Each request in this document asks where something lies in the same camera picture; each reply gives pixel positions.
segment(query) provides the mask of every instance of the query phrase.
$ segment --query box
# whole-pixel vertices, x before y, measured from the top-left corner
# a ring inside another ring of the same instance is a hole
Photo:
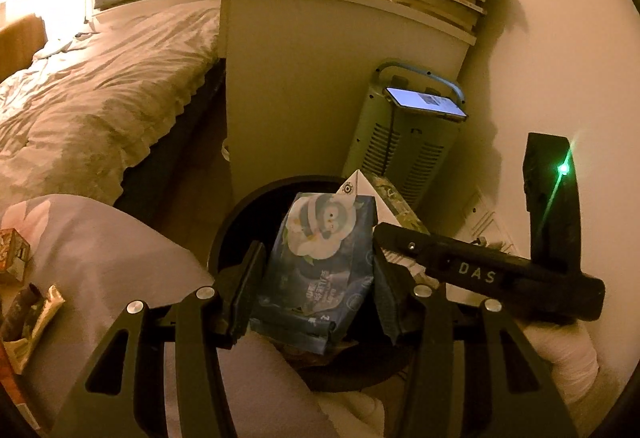
[[[21,285],[29,261],[28,242],[15,229],[0,229],[0,283]]]
[[[409,204],[402,198],[398,189],[385,177],[372,173],[354,171],[342,184],[339,192],[343,194],[369,195],[376,199],[378,223],[389,223],[412,231],[429,234],[427,228],[414,213]],[[425,274],[425,268],[415,259],[382,249],[386,261],[401,265],[409,270],[415,282],[437,288],[439,283]]]

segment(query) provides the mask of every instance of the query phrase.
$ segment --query phone screen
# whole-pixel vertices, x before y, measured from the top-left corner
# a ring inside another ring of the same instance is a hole
[[[411,90],[401,90],[399,88],[386,89],[391,97],[400,105],[415,110],[433,111],[434,113],[445,113],[466,119],[466,113],[458,108],[448,97],[439,97],[428,93],[412,92]]]

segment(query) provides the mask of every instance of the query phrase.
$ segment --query blue packaging bag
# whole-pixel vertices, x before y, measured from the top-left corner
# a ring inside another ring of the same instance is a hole
[[[324,354],[344,338],[373,283],[372,196],[299,193],[280,225],[250,325]]]

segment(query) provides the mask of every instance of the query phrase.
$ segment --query wrinkled bedding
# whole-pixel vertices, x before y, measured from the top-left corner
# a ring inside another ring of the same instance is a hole
[[[177,4],[48,43],[0,83],[0,209],[50,193],[112,205],[203,85],[218,26],[218,3]]]

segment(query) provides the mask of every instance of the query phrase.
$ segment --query white wall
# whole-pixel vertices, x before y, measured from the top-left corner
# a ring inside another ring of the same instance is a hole
[[[470,120],[423,215],[454,235],[478,185],[526,255],[522,157],[529,131],[576,140],[582,269],[607,298],[590,331],[626,381],[640,357],[640,16],[631,0],[490,0],[460,82]]]

